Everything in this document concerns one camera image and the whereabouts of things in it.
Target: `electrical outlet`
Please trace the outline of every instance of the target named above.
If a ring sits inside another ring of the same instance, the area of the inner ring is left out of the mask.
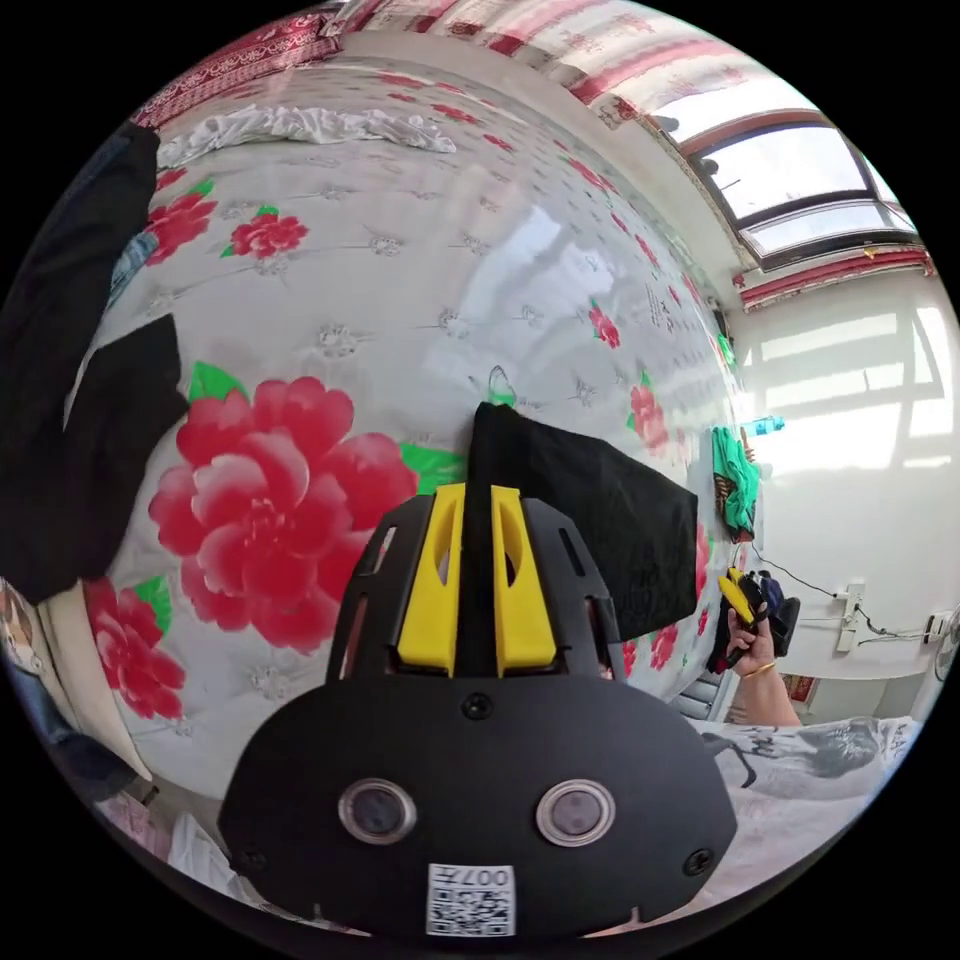
[[[843,617],[840,621],[840,639],[837,641],[838,653],[849,653],[853,649],[857,638],[857,607],[863,603],[863,594],[867,585],[863,580],[854,580],[844,593],[837,599],[843,598]]]
[[[952,610],[941,610],[939,613],[931,613],[927,618],[927,625],[923,630],[923,642],[939,643],[940,638],[946,632],[947,621],[952,616]]]

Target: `hand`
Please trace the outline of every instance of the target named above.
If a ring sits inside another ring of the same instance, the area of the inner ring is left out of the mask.
[[[767,609],[767,605],[760,605],[760,613]],[[745,677],[754,670],[773,663],[776,656],[773,652],[773,634],[770,633],[769,619],[761,620],[757,624],[757,633],[754,635],[745,630],[740,618],[733,609],[727,611],[727,622],[730,625],[730,643],[727,645],[727,656],[734,650],[744,651],[743,656],[734,664],[733,670],[737,676]]]

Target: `window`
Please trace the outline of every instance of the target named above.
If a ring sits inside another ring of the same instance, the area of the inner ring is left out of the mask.
[[[763,269],[920,242],[888,184],[820,114],[740,117],[693,136],[689,163]]]
[[[686,143],[706,130],[771,110],[816,110],[780,77],[757,77],[736,86],[675,100],[659,112],[677,121],[673,139]]]
[[[713,182],[737,220],[796,200],[868,188],[833,127],[775,130],[703,156],[716,163]]]
[[[896,233],[910,233],[913,225],[873,200],[835,203],[803,210],[756,227],[745,228],[744,239],[761,258],[795,247],[832,241],[850,235],[882,243]]]

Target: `power cord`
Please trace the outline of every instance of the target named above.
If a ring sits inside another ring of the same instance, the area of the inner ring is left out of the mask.
[[[835,593],[831,593],[829,590],[824,590],[823,587],[815,586],[812,583],[807,583],[806,580],[801,579],[795,573],[791,573],[786,567],[781,567],[779,564],[773,563],[773,561],[771,560],[767,560],[766,557],[761,557],[760,551],[757,549],[756,544],[754,544],[752,541],[750,543],[750,546],[753,547],[753,552],[757,555],[757,559],[761,563],[765,564],[768,567],[775,567],[777,570],[782,571],[788,577],[790,577],[791,580],[796,580],[797,583],[802,583],[805,587],[809,587],[811,590],[816,590],[818,593],[822,593],[824,596],[830,597],[833,600],[837,599],[837,595]]]
[[[804,580],[802,577],[798,577],[795,573],[791,573],[786,567],[781,567],[778,563],[773,563],[771,560],[767,560],[766,557],[760,555],[760,551],[757,549],[755,543],[751,541],[750,546],[753,548],[753,552],[757,555],[757,559],[764,565],[768,567],[773,567],[776,570],[780,570],[782,573],[785,573],[791,580],[796,580],[797,583],[802,583],[805,587],[808,587],[811,590],[816,590],[817,593],[822,593],[825,597],[830,597],[832,600],[838,599],[837,594],[831,590],[825,590],[823,587],[818,587],[814,583],[809,583]],[[867,616],[867,611],[863,609],[858,603],[854,608],[853,612],[861,616],[866,622],[867,629],[874,634],[873,637],[869,637],[866,640],[861,640],[857,643],[857,646],[862,646],[864,643],[876,643],[877,640],[922,640],[925,636],[924,633],[900,633],[895,630],[886,630],[883,627],[875,627],[873,621]],[[814,617],[812,619],[805,619],[803,623],[825,623],[830,620],[841,621],[843,617]]]

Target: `wall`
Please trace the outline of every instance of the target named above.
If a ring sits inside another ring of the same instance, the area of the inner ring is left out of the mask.
[[[406,60],[450,70],[500,90],[560,124],[596,150],[648,200],[664,232],[706,279],[705,295],[727,309],[739,309],[734,275],[749,266],[735,251],[735,236],[711,206],[706,189],[679,162],[663,138],[639,123],[610,130],[588,107],[558,83],[530,67],[482,47],[429,34],[371,30],[343,39],[344,54]]]
[[[829,591],[864,579],[864,609],[889,630],[916,632],[930,613],[956,606],[960,331],[939,279],[852,280],[729,322],[747,391],[742,416],[787,421],[756,442],[774,469],[764,555]],[[802,619],[842,610],[783,582],[803,601]],[[919,641],[881,641],[838,654],[838,637],[837,620],[801,623],[783,669],[897,677],[925,671],[932,653]],[[869,637],[861,626],[857,641]]]

